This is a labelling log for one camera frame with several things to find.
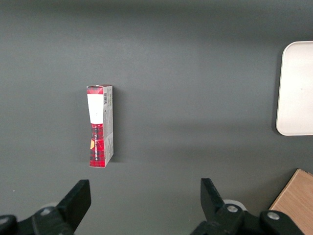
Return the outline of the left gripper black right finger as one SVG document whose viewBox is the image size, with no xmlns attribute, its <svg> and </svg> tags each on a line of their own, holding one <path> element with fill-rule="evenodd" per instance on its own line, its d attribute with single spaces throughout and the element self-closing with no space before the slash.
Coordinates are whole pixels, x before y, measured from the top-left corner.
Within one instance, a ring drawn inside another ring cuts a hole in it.
<svg viewBox="0 0 313 235">
<path fill-rule="evenodd" d="M 209 178 L 201 179 L 201 207 L 206 220 L 193 235 L 302 235 L 286 214 L 263 211 L 254 216 L 233 203 L 225 203 Z"/>
</svg>

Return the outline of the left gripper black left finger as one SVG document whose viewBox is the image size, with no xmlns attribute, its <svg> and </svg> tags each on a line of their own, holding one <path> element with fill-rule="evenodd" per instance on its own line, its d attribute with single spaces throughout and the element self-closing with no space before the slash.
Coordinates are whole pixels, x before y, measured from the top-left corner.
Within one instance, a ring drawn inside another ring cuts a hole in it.
<svg viewBox="0 0 313 235">
<path fill-rule="evenodd" d="M 56 205 L 39 209 L 23 221 L 0 217 L 2 235 L 73 235 L 91 205 L 89 180 L 79 180 Z"/>
</svg>

